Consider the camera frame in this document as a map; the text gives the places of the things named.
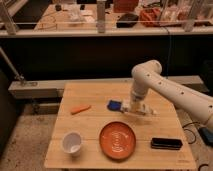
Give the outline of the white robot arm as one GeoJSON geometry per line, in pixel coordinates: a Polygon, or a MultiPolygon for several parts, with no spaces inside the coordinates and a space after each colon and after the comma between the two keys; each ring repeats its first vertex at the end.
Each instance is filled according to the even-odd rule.
{"type": "Polygon", "coordinates": [[[148,89],[156,91],[167,100],[191,114],[213,132],[213,97],[161,76],[162,66],[157,60],[149,60],[133,67],[133,84],[130,91],[130,106],[133,110],[141,106],[148,89]]]}

